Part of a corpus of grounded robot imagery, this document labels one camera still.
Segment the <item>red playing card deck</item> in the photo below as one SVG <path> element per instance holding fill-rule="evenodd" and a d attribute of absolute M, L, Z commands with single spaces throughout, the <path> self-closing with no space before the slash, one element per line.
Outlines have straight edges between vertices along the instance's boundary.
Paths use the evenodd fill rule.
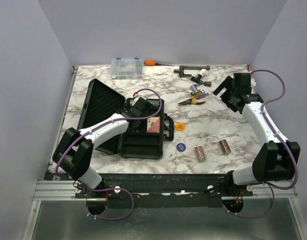
<path fill-rule="evenodd" d="M 161 118 L 159 116 L 150 117 L 146 120 L 146 132 L 159 134 L 160 133 L 160 125 Z"/>

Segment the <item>peach blue poker chip stack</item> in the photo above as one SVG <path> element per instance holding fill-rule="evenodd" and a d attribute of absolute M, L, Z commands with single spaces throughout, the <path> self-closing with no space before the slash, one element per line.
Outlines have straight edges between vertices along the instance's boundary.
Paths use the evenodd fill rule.
<path fill-rule="evenodd" d="M 202 146 L 197 146 L 194 148 L 196 158 L 199 162 L 203 162 L 206 160 L 206 156 L 204 154 L 204 150 Z"/>

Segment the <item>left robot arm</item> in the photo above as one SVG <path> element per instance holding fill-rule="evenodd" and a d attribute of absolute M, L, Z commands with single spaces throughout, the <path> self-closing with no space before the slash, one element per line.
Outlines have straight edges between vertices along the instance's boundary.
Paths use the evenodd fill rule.
<path fill-rule="evenodd" d="M 130 107 L 119 109 L 108 119 L 91 127 L 67 129 L 52 156 L 56 163 L 55 173 L 62 169 L 72 179 L 85 184 L 92 197 L 100 197 L 105 186 L 102 177 L 91 167 L 93 151 L 109 139 L 125 133 L 138 121 L 147 119 L 151 107 L 148 100 L 137 97 Z"/>

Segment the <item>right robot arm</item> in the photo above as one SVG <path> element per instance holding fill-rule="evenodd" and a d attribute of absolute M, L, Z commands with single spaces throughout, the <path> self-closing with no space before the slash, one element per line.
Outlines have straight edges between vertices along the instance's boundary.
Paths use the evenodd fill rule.
<path fill-rule="evenodd" d="M 279 131 L 266 110 L 267 102 L 252 93 L 251 80 L 251 73 L 234 73 L 213 91 L 216 96 L 224 90 L 220 95 L 222 102 L 247 119 L 262 145 L 251 166 L 226 174 L 223 189 L 229 196 L 239 193 L 242 185 L 268 183 L 272 186 L 274 181 L 293 180 L 291 189 L 299 178 L 300 145 Z"/>

